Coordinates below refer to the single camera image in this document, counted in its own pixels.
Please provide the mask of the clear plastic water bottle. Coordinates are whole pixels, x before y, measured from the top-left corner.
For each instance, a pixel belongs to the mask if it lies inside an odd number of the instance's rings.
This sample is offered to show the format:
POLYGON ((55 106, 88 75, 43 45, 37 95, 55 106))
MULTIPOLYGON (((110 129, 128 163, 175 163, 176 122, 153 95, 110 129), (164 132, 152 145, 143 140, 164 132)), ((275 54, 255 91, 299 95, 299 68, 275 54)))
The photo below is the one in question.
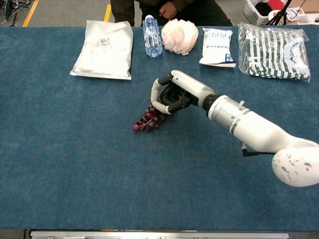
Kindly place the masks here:
POLYGON ((143 32, 146 54, 152 58, 162 53, 162 42, 157 20, 152 15, 147 15, 143 20, 143 32))

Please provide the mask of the silver aluminium rail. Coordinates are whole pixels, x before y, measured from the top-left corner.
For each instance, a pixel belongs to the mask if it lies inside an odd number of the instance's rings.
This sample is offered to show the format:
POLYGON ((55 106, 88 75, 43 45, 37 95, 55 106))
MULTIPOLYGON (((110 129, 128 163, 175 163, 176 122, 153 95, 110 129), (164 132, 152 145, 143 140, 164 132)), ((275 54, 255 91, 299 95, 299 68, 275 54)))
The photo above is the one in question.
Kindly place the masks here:
POLYGON ((290 239, 286 233, 48 231, 35 230, 29 239, 290 239))

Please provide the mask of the white plastic laundry basket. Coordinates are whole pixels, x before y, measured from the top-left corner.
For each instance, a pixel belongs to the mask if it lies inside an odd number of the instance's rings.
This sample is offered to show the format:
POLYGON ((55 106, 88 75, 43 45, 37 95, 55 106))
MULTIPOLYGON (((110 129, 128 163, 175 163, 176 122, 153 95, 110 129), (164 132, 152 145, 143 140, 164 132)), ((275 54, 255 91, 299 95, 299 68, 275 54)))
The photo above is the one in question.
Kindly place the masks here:
POLYGON ((244 15, 253 25, 266 25, 269 21, 268 15, 272 8, 269 0, 244 0, 244 15))

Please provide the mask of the white flat plastic package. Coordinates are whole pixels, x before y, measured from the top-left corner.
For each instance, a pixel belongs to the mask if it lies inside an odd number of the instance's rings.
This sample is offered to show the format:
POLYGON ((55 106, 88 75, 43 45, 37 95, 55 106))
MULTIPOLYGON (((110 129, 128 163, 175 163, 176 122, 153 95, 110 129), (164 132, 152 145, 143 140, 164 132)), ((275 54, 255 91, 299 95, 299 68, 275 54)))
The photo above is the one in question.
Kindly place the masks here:
POLYGON ((87 20, 84 44, 70 75, 131 80, 132 49, 128 21, 87 20))

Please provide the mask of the white printed plastic bag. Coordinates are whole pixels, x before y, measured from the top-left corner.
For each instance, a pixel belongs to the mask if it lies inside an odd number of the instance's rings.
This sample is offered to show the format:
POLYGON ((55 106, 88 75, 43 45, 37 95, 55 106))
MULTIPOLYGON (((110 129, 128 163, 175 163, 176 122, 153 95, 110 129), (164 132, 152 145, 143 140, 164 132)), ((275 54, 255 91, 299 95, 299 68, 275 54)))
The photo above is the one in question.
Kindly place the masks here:
POLYGON ((303 9, 299 7, 290 7, 286 10, 286 13, 287 13, 287 21, 297 21, 307 17, 303 9))

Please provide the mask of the crumpled white cloth bundle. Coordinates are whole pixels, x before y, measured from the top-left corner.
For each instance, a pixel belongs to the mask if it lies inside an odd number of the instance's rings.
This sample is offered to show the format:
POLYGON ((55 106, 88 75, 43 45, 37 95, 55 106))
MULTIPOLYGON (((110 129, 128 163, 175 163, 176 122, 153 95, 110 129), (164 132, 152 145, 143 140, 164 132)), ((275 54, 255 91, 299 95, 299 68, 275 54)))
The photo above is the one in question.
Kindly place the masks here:
POLYGON ((165 50, 185 56, 195 46, 198 34, 194 23, 185 20, 170 20, 161 30, 162 44, 165 50))

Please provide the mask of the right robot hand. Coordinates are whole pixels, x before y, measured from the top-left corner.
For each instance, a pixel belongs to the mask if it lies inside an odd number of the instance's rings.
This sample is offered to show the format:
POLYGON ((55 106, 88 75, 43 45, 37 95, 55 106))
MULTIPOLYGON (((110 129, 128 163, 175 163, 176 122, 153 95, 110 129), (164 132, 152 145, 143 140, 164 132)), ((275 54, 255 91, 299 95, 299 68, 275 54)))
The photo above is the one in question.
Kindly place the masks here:
POLYGON ((152 106, 168 115, 190 105, 207 111, 216 99, 214 90, 179 70, 157 78, 151 90, 152 106))

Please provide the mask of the seated person in brown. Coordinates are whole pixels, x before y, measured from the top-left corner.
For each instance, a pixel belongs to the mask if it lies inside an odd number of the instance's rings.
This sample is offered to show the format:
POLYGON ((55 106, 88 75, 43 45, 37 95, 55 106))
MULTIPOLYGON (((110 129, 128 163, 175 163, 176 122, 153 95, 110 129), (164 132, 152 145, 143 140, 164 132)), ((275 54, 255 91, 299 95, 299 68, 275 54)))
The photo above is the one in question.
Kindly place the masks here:
POLYGON ((215 0, 110 0, 115 22, 135 25, 135 2, 139 3, 142 20, 152 15, 160 26, 173 19, 190 21, 196 26, 232 26, 215 0))

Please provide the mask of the black tripod stand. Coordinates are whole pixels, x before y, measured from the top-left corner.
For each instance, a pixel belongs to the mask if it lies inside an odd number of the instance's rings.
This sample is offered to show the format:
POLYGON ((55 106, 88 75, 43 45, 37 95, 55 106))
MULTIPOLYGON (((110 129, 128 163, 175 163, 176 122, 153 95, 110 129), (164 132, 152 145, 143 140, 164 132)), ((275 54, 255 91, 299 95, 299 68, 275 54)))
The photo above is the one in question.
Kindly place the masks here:
POLYGON ((292 0, 284 0, 285 5, 281 10, 279 10, 267 23, 266 25, 286 25, 288 23, 287 21, 287 9, 290 5, 292 0))

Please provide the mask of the blue felt table cloth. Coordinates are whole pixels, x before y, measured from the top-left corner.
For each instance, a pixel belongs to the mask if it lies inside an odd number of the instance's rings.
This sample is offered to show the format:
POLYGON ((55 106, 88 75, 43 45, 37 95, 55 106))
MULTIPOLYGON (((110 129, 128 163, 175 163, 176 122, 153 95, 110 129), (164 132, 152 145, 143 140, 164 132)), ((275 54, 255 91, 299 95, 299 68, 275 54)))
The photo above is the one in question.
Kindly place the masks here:
POLYGON ((0 228, 319 232, 319 185, 281 182, 202 109, 132 129, 177 69, 319 143, 319 26, 302 29, 309 83, 201 65, 203 34, 151 58, 140 27, 130 80, 75 77, 84 27, 0 27, 0 228))

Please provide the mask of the white printed snack bag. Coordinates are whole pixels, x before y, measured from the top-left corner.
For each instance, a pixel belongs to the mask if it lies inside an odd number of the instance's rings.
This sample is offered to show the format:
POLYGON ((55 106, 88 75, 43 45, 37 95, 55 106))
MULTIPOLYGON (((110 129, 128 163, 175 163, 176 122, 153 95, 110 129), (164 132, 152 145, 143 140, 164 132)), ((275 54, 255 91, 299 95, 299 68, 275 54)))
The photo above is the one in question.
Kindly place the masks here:
POLYGON ((231 30, 220 30, 215 28, 203 28, 202 57, 199 63, 217 67, 236 67, 230 53, 232 37, 231 30))

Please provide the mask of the purple grape bunch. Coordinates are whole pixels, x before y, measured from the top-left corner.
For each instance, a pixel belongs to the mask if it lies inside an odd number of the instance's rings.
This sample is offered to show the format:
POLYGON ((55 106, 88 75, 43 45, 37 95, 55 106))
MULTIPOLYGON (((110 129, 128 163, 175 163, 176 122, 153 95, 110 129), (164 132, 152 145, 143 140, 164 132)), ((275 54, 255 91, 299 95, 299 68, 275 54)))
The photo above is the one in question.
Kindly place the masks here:
POLYGON ((132 129, 133 131, 150 132, 154 129, 158 129, 164 120, 164 114, 157 110, 152 103, 150 103, 144 115, 136 121, 132 129))

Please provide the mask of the bagged green striped shirt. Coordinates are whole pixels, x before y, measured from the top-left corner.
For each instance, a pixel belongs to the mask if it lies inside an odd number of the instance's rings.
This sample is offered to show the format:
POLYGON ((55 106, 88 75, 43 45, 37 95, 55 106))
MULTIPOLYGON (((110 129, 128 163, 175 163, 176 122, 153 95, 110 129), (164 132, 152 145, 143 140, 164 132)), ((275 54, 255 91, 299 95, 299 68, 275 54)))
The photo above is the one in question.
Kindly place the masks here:
POLYGON ((238 64, 247 75, 309 83, 311 71, 303 29, 238 25, 238 64))

